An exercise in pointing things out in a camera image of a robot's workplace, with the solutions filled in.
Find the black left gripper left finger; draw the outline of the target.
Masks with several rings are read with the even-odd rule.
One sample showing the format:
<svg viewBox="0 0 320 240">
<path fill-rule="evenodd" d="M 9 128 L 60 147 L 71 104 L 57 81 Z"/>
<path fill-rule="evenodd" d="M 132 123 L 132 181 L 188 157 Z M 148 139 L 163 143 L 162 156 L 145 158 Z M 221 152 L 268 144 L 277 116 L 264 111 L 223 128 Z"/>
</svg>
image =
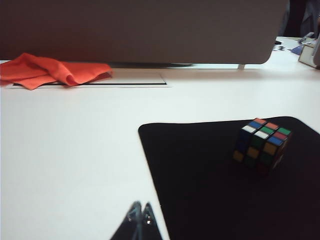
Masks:
<svg viewBox="0 0 320 240">
<path fill-rule="evenodd" d="M 134 201 L 126 212 L 111 240 L 141 239 L 141 203 Z"/>
</svg>

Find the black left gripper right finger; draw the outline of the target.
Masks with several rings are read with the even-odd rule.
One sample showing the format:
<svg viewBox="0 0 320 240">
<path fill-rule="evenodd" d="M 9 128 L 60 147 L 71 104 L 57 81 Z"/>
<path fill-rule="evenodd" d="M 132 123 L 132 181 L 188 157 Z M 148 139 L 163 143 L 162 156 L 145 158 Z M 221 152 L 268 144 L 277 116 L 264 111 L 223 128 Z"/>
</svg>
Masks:
<svg viewBox="0 0 320 240">
<path fill-rule="evenodd" d="M 142 211 L 140 233 L 142 240 L 163 240 L 150 202 L 145 205 Z"/>
</svg>

